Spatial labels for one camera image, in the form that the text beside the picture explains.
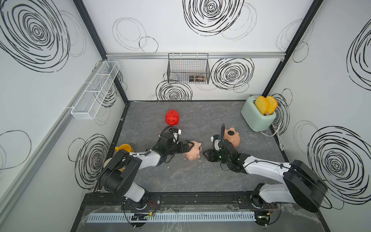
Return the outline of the light pink piggy bank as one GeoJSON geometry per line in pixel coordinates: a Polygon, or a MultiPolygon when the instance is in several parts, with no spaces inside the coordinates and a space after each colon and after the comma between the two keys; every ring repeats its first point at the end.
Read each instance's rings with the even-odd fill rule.
{"type": "Polygon", "coordinates": [[[199,159],[202,152],[202,143],[199,143],[197,141],[190,141],[190,143],[188,144],[192,148],[189,152],[186,152],[183,155],[190,161],[199,159]]]}

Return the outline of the red piggy bank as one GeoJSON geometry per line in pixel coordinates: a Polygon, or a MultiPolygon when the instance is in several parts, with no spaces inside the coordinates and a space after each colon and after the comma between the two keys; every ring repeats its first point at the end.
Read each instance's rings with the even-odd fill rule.
{"type": "Polygon", "coordinates": [[[168,125],[175,126],[178,125],[180,121],[180,115],[176,110],[170,110],[166,113],[165,121],[168,125]]]}

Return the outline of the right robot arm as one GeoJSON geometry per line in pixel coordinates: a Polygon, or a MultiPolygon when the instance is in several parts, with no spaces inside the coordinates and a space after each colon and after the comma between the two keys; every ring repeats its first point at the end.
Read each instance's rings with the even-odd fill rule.
{"type": "Polygon", "coordinates": [[[277,184],[259,183],[250,195],[256,208],[272,203],[293,203],[316,213],[326,196],[328,186],[304,162],[277,162],[239,153],[231,142],[217,137],[213,148],[203,152],[210,162],[220,162],[235,173],[263,176],[277,184]]]}

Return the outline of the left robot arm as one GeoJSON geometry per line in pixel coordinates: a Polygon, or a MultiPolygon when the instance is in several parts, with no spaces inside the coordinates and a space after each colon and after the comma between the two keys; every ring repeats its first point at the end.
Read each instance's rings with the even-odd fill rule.
{"type": "Polygon", "coordinates": [[[196,143],[186,140],[179,142],[172,133],[160,136],[157,143],[144,152],[130,153],[119,150],[102,169],[98,183],[116,197],[132,200],[138,208],[144,208],[148,191],[134,182],[139,170],[156,167],[166,162],[168,156],[190,152],[196,143]]]}

